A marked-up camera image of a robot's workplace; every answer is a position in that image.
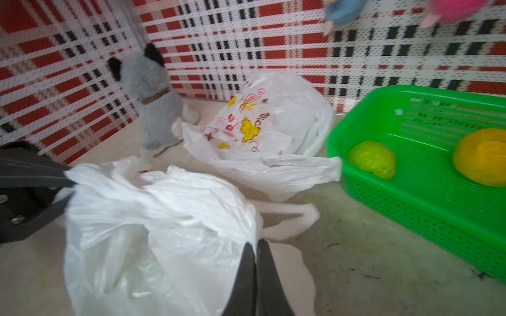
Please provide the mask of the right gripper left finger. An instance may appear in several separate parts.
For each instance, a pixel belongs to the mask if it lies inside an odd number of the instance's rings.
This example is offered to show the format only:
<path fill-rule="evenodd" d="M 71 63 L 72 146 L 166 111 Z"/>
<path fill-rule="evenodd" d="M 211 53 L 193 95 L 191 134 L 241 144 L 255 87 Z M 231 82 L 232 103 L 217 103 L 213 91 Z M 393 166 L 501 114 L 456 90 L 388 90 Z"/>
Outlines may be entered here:
<path fill-rule="evenodd" d="M 256 314 L 256 258 L 253 246 L 246 243 L 235 282 L 222 316 L 255 316 Z"/>

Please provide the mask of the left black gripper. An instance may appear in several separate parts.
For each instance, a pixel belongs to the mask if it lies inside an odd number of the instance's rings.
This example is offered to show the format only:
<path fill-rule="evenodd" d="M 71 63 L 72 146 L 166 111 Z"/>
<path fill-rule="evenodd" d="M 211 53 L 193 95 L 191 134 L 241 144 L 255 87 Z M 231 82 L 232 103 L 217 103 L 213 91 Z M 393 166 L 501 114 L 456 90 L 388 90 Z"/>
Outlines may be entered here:
<path fill-rule="evenodd" d="M 49 187 L 72 187 L 69 169 L 38 155 L 28 142 L 1 146 L 2 244 L 26 240 L 64 214 L 71 196 L 52 204 L 55 191 Z"/>

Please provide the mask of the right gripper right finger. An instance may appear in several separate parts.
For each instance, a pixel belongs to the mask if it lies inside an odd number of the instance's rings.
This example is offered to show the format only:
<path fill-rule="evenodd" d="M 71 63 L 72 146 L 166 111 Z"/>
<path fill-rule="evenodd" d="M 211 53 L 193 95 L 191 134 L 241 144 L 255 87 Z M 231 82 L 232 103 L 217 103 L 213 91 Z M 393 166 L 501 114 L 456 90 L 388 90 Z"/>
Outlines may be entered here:
<path fill-rule="evenodd" d="M 257 243 L 256 283 L 258 315 L 295 315 L 283 292 L 270 245 L 264 239 Z"/>

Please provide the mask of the plain white plastic bag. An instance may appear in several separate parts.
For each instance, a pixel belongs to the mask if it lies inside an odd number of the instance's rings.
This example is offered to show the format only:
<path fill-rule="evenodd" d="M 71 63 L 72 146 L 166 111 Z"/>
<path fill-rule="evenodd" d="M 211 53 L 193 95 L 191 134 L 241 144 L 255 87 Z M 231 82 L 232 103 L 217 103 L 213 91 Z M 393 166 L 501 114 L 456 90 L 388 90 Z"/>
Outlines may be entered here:
<path fill-rule="evenodd" d="M 313 315 L 316 286 L 286 239 L 320 214 L 312 204 L 249 200 L 217 176 L 140 158 L 80 164 L 65 210 L 63 272 L 76 315 L 220 315 L 243 248 L 266 239 L 295 315 Z"/>

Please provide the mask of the printed white plastic bag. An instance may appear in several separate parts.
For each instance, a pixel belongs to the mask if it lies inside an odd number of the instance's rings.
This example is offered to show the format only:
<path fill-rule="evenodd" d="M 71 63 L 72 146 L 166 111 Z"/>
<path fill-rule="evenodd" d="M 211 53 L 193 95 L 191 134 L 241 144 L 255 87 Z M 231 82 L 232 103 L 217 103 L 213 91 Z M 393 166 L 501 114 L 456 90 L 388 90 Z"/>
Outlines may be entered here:
<path fill-rule="evenodd" d="M 335 122 L 333 108 L 297 75 L 255 72 L 208 125 L 182 125 L 184 146 L 222 176 L 282 202 L 338 182 L 338 157 L 318 156 Z"/>

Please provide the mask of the green apple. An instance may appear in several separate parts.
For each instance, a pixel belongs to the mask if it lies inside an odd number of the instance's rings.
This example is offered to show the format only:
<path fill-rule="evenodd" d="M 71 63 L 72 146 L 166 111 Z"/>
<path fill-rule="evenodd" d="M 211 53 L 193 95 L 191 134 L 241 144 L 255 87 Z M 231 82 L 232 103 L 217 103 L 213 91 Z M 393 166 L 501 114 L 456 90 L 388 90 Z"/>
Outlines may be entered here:
<path fill-rule="evenodd" d="M 394 152 L 379 142 L 362 142 L 348 153 L 347 160 L 356 168 L 384 180 L 391 180 L 397 170 Z"/>

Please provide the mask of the yellow apple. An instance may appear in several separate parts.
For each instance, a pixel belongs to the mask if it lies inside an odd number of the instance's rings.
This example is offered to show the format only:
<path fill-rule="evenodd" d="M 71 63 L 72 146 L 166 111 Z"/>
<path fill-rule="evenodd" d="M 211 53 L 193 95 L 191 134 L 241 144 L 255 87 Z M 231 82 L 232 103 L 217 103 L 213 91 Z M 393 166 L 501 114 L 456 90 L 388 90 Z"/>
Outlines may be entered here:
<path fill-rule="evenodd" d="M 485 186 L 505 187 L 505 131 L 482 129 L 460 140 L 453 153 L 455 169 Z"/>

